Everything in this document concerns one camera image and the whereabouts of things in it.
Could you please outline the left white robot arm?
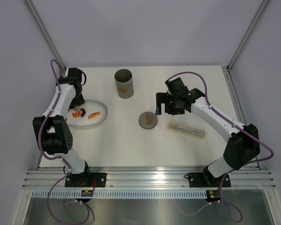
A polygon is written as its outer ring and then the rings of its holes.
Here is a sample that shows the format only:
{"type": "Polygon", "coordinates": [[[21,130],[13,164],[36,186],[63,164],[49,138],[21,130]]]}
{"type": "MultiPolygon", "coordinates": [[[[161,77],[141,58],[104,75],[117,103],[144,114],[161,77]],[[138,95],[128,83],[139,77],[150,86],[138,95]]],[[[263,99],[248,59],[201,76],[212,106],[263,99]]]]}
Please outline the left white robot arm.
{"type": "Polygon", "coordinates": [[[48,160],[60,160],[68,168],[67,177],[80,186],[92,181],[87,163],[73,149],[73,136],[66,122],[68,110],[80,111],[85,103],[82,95],[82,76],[78,68],[69,68],[65,77],[56,80],[56,92],[41,117],[33,119],[33,128],[39,150],[48,160]]]}

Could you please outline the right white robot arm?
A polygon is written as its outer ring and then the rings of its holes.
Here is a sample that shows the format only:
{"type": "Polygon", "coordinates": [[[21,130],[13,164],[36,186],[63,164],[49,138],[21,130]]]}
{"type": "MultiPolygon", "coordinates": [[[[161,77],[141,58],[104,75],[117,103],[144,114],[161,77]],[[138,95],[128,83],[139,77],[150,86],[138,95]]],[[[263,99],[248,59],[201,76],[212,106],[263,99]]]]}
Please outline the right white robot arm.
{"type": "Polygon", "coordinates": [[[197,88],[189,90],[180,78],[166,81],[168,91],[156,94],[156,115],[165,113],[181,115],[185,112],[193,113],[203,119],[226,142],[223,155],[203,169],[204,182],[215,185],[227,172],[239,170],[260,153],[258,143],[258,129],[250,124],[248,126],[222,114],[206,99],[206,94],[197,88]]]}

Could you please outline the red white shrimp piece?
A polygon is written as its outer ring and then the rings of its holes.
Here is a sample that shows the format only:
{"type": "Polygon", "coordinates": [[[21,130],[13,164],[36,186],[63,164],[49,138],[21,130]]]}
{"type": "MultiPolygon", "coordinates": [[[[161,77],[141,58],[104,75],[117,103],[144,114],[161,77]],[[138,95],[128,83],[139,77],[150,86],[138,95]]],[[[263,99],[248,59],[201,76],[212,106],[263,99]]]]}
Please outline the red white shrimp piece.
{"type": "Polygon", "coordinates": [[[72,116],[75,118],[81,117],[81,112],[73,112],[72,116]]]}

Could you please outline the steel serving tongs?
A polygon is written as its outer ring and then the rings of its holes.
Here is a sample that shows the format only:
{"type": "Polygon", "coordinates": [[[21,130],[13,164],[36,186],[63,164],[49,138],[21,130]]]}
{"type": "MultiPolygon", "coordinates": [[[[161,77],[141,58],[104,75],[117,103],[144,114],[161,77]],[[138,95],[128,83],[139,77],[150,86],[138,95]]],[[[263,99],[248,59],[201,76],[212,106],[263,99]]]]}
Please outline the steel serving tongs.
{"type": "Polygon", "coordinates": [[[75,109],[74,109],[77,113],[80,113],[81,112],[81,108],[79,106],[76,106],[75,109]]]}

